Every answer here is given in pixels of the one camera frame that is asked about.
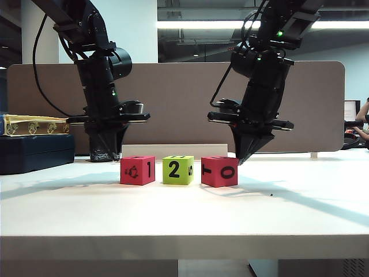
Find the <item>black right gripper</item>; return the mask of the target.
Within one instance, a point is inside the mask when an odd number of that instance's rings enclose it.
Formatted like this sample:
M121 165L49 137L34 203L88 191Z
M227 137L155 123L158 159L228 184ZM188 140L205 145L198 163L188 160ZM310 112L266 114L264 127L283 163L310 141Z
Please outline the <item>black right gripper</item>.
M270 122L258 122L242 118L239 114L211 111L208 121L228 125L234 137L235 154L239 164L243 164L255 152L274 139L272 130L291 131L294 124L290 121L273 119Z

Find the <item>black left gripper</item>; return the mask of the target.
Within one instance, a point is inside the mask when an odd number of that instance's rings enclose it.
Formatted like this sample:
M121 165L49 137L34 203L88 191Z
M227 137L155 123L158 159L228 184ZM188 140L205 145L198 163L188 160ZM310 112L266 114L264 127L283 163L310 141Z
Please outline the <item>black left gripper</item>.
M71 125L84 124L85 128L96 127L98 132L118 131L116 138L105 134L92 133L89 135L89 150L91 162L118 161L122 153L122 144L128 125L144 123L150 118L144 112L143 103L119 103L112 108L113 115L92 117L91 115L74 116L67 119Z

